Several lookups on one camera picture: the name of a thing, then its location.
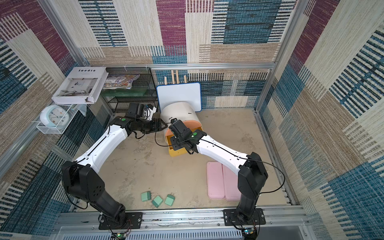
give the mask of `patterned wall fabric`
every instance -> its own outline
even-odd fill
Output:
[[[0,155],[76,65],[36,0],[1,1]],[[70,208],[60,165],[86,151],[108,119],[107,110],[95,103],[86,117],[78,113],[63,135],[37,135],[0,180],[1,239],[49,238],[58,214]]]
[[[36,0],[1,2],[0,155],[76,65]]]
[[[59,214],[71,207],[61,185],[61,165],[87,151],[108,121],[107,110],[97,102],[86,117],[78,112],[63,135],[37,135],[1,179],[0,231],[8,232],[0,233],[2,239],[48,239]]]
[[[253,108],[270,69],[179,70],[179,81],[199,82],[202,108]],[[156,85],[172,84],[170,70],[152,71]]]
[[[260,114],[318,239],[384,238],[384,2],[310,0]]]
[[[91,65],[274,62],[296,0],[52,0]]]

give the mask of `ventilation slot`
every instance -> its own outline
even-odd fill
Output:
[[[241,231],[236,229],[199,229],[199,230],[164,230],[164,231],[150,231],[146,232],[131,232],[127,240],[141,240],[141,239],[165,239],[165,240],[188,240],[188,239],[240,239],[242,238]]]

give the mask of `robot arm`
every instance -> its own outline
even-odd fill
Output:
[[[146,107],[143,104],[131,103],[127,115],[115,118],[95,144],[74,162],[81,162],[84,166],[89,164],[98,173],[108,156],[131,133],[136,135],[135,131],[149,133],[160,130],[161,120],[152,121],[155,112],[156,108],[152,105]]]
[[[134,109],[125,117],[116,117],[100,139],[82,156],[74,162],[67,161],[62,166],[65,192],[83,199],[102,212],[102,221],[105,219],[109,222],[112,229],[125,228],[127,216],[124,205],[115,201],[105,191],[104,182],[97,174],[100,167],[119,143],[131,133],[134,132],[136,136],[135,131],[161,131],[165,125],[159,118],[152,119],[152,115],[151,121],[148,120],[148,115],[142,114],[140,110],[141,104],[133,104],[132,108]],[[260,156],[254,152],[250,155],[237,152],[199,129],[192,132],[180,120],[173,119],[171,122],[169,129],[174,137],[170,140],[174,150],[184,147],[189,154],[197,152],[207,155],[237,174],[238,189],[242,195],[234,217],[243,225],[252,222],[258,195],[268,178]]]
[[[169,129],[174,136],[170,140],[174,150],[184,147],[189,154],[189,151],[193,151],[207,155],[227,166],[238,176],[237,187],[242,195],[236,217],[243,225],[252,222],[259,193],[268,178],[260,156],[254,152],[250,155],[237,152],[199,129],[192,132],[180,120],[172,119],[171,122]]]

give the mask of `clock face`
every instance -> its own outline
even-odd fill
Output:
[[[51,110],[51,112],[48,114],[49,120],[53,122],[56,126],[63,126],[68,123],[70,120],[70,116],[68,113],[65,113],[64,109],[62,108],[54,108]]]

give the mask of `alarm clock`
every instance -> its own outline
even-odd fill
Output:
[[[50,105],[40,113],[40,121],[47,127],[64,127],[69,120],[70,116],[66,110],[57,105]]]

